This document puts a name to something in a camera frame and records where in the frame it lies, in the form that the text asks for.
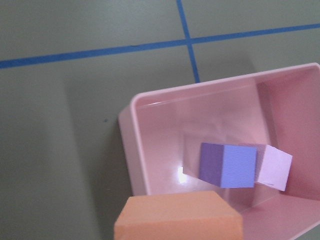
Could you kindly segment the orange foam block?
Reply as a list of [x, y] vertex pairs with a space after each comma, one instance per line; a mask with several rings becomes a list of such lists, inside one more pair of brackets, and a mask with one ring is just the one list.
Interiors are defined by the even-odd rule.
[[242, 240], [243, 218], [214, 191], [129, 197], [116, 240]]

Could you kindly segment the pink plastic bin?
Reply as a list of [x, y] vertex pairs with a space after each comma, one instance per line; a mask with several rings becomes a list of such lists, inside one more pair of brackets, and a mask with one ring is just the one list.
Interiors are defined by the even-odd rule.
[[[118, 121], [135, 196], [215, 191], [243, 215], [246, 240], [293, 240], [320, 224], [319, 64], [140, 93]], [[205, 142], [292, 155], [285, 191], [198, 179]]]

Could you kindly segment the pink foam block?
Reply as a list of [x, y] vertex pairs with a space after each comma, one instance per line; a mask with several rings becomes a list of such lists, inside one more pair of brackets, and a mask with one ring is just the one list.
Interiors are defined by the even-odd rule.
[[268, 144], [254, 144], [256, 150], [255, 182], [284, 192], [293, 156]]

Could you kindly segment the purple foam block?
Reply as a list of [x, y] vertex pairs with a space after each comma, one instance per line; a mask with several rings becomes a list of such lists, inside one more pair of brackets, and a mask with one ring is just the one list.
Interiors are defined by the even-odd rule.
[[255, 147], [203, 142], [198, 178], [219, 188], [252, 188], [256, 160]]

